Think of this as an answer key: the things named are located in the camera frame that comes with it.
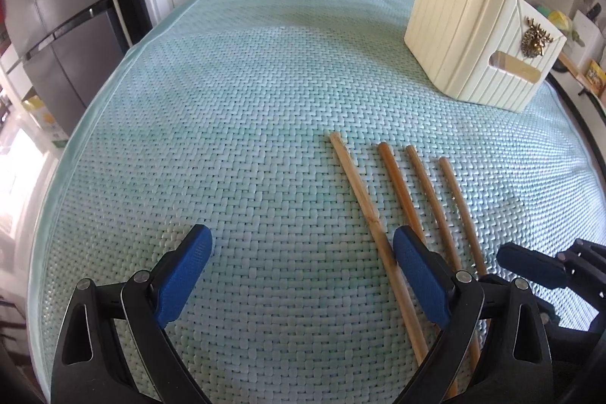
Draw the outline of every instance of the white plastic container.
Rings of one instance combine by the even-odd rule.
[[[553,39],[543,55],[522,54],[526,19]],[[566,37],[524,0],[414,0],[404,42],[442,93],[521,112]]]

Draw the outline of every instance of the metal screw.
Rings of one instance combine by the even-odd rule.
[[[133,281],[135,283],[144,283],[150,278],[150,271],[137,271],[134,273]]]
[[[529,288],[528,281],[526,281],[525,279],[522,279],[521,277],[516,277],[513,284],[515,284],[516,288],[518,288],[518,289],[528,289]]]
[[[78,283],[76,284],[76,287],[78,289],[88,289],[90,286],[90,279],[85,277],[84,279],[81,279],[80,281],[78,281]]]
[[[467,271],[459,271],[458,273],[456,273],[456,278],[461,283],[467,284],[472,282],[472,275],[469,274]]]

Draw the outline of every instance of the wooden stick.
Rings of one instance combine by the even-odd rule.
[[[387,271],[387,277],[389,278],[390,285],[392,285],[393,293],[396,295],[396,301],[400,307],[404,325],[406,326],[408,337],[413,346],[414,356],[416,357],[417,364],[420,365],[425,359],[425,356],[427,356],[427,344],[425,342],[425,337],[423,336],[423,330],[420,327],[419,318],[414,310],[413,301],[410,298],[410,293],[408,292],[404,280],[404,274],[402,274],[402,270],[399,268],[398,263],[393,256],[392,247],[389,245],[387,235],[381,225],[379,212],[371,201],[369,192],[362,182],[362,178],[351,159],[349,151],[347,151],[345,144],[341,140],[340,134],[332,133],[330,135],[330,142],[334,146],[334,150],[339,157],[339,161],[345,171],[351,188],[353,189],[353,193],[358,200],[358,204],[360,204],[362,214],[364,214],[364,217],[369,224],[370,234],[375,241],[375,245],[381,256],[381,261],[383,261],[383,266]]]
[[[425,235],[423,234],[423,227],[420,224],[419,214],[414,208],[410,191],[408,190],[406,182],[404,181],[400,169],[398,168],[398,163],[396,163],[396,159],[393,157],[389,144],[381,143],[378,146],[378,150],[381,158],[383,158],[385,167],[387,168],[387,174],[389,174],[389,177],[392,179],[393,188],[396,191],[396,197],[398,197],[398,202],[404,211],[408,224],[416,235],[423,241],[423,243],[425,243]]]
[[[488,271],[486,270],[486,264],[484,263],[484,255],[480,249],[480,242],[478,242],[478,235],[476,235],[476,229],[473,224],[472,216],[469,213],[469,208],[467,207],[465,198],[463,198],[461,187],[459,187],[459,182],[456,180],[453,167],[450,165],[450,162],[446,156],[442,156],[438,160],[438,163],[442,167],[442,171],[444,172],[448,186],[452,190],[454,202],[456,202],[456,205],[459,208],[459,214],[461,215],[463,227],[465,228],[465,236],[467,236],[467,241],[472,249],[473,261],[476,263],[478,276],[485,276],[488,274]]]
[[[427,176],[425,166],[421,162],[416,149],[414,149],[414,146],[407,146],[406,151],[410,157],[410,161],[413,164],[413,168],[419,177],[423,191],[429,200],[429,205],[431,206],[433,215],[436,218],[437,227],[440,230],[440,236],[442,237],[442,242],[444,243],[444,249],[447,252],[448,260],[454,267],[455,271],[462,271],[463,265],[461,264],[461,258],[459,257],[459,254],[455,248],[455,240],[453,239],[450,228],[448,227],[448,223],[446,222],[444,209],[440,204],[440,201],[437,199],[436,192],[431,185],[431,180],[429,180],[429,177]],[[474,334],[469,344],[469,355],[472,360],[472,370],[475,370],[478,360],[480,359],[480,342],[477,333]]]

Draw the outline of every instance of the woven placemat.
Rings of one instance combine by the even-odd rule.
[[[442,95],[402,40],[412,3],[192,0],[129,52],[45,202],[28,302],[43,386],[75,283],[124,281],[203,223],[214,256],[167,332],[213,402],[391,402],[416,364],[330,131],[355,155],[389,237],[404,217],[376,145],[392,144],[441,252],[405,157],[414,144],[472,272],[440,156],[489,271],[503,274],[504,242],[554,254],[576,237],[602,241],[604,196],[554,91],[542,85],[522,114]],[[565,325],[592,318],[570,292],[539,291]],[[139,388],[153,394],[121,332]]]

